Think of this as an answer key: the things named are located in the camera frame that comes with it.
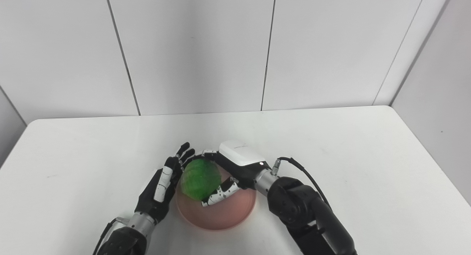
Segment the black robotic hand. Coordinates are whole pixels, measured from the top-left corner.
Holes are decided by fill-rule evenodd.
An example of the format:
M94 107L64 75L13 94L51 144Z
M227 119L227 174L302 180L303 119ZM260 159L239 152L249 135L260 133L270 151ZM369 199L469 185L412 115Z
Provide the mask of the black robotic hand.
M190 143L186 142L175 156L167 158L164 167L155 172L139 196L134 212L148 214L155 220L155 224L163 220L169 211L169 203L175 195L185 162L194 155L195 150L190 149Z
M190 144L183 144L175 156L165 161L163 168L155 171L149 183L139 195L132 218L115 218L103 231L93 255L144 255L149 247L152 231L156 224L169 212L169 203L185 168L185 163L195 155ZM125 226L111 232L101 245L115 221Z

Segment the pink bowl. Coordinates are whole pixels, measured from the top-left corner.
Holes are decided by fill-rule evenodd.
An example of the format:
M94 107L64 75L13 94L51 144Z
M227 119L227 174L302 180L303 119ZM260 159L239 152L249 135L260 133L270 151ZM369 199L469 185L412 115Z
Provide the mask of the pink bowl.
M218 168L224 181L229 174ZM239 190L215 205L202 207L200 201L183 194L178 184L175 197L178 210L189 223L204 230L221 231L239 225L250 215L255 206L256 193L251 189Z

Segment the robot finger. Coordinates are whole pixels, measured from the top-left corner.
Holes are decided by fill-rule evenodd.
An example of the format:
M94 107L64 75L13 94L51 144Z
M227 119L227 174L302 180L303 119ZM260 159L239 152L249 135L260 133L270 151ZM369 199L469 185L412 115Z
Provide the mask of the robot finger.
M219 187L215 189L210 196L203 199L201 201L201 205L205 207L219 203L220 201L233 195L239 189L240 187L237 185L237 180L233 177L229 177L223 183L221 183L221 185L219 185Z
M185 144L180 146L180 149L178 150L176 156L180 158L183 155L184 151L187 151L190 148L190 143L186 142Z
M185 162L188 161L188 160L191 160L191 158L195 155L195 150L192 148L188 151L186 151L186 153L180 158L180 164L182 166L185 166Z

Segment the tabletop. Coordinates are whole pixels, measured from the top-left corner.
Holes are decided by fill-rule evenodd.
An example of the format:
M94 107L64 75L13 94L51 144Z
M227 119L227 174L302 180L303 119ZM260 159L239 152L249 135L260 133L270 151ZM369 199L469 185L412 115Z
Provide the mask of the tabletop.
M269 164L303 164L359 255L471 254L470 206L387 106L33 121L0 168L0 254L91 254L182 143L228 139ZM310 184L288 164L279 175ZM261 194L247 220L218 233L189 225L172 202L152 240L148 254L301 254Z

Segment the cable connector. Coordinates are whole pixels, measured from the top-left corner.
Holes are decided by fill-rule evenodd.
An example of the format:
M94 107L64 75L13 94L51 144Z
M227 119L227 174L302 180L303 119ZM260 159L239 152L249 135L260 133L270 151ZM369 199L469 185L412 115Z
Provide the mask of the cable connector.
M281 160L277 158L275 161L275 164L273 164L273 168L271 169L270 174L272 174L273 176L276 176L276 174L278 174L278 170L280 169L280 164L281 164Z

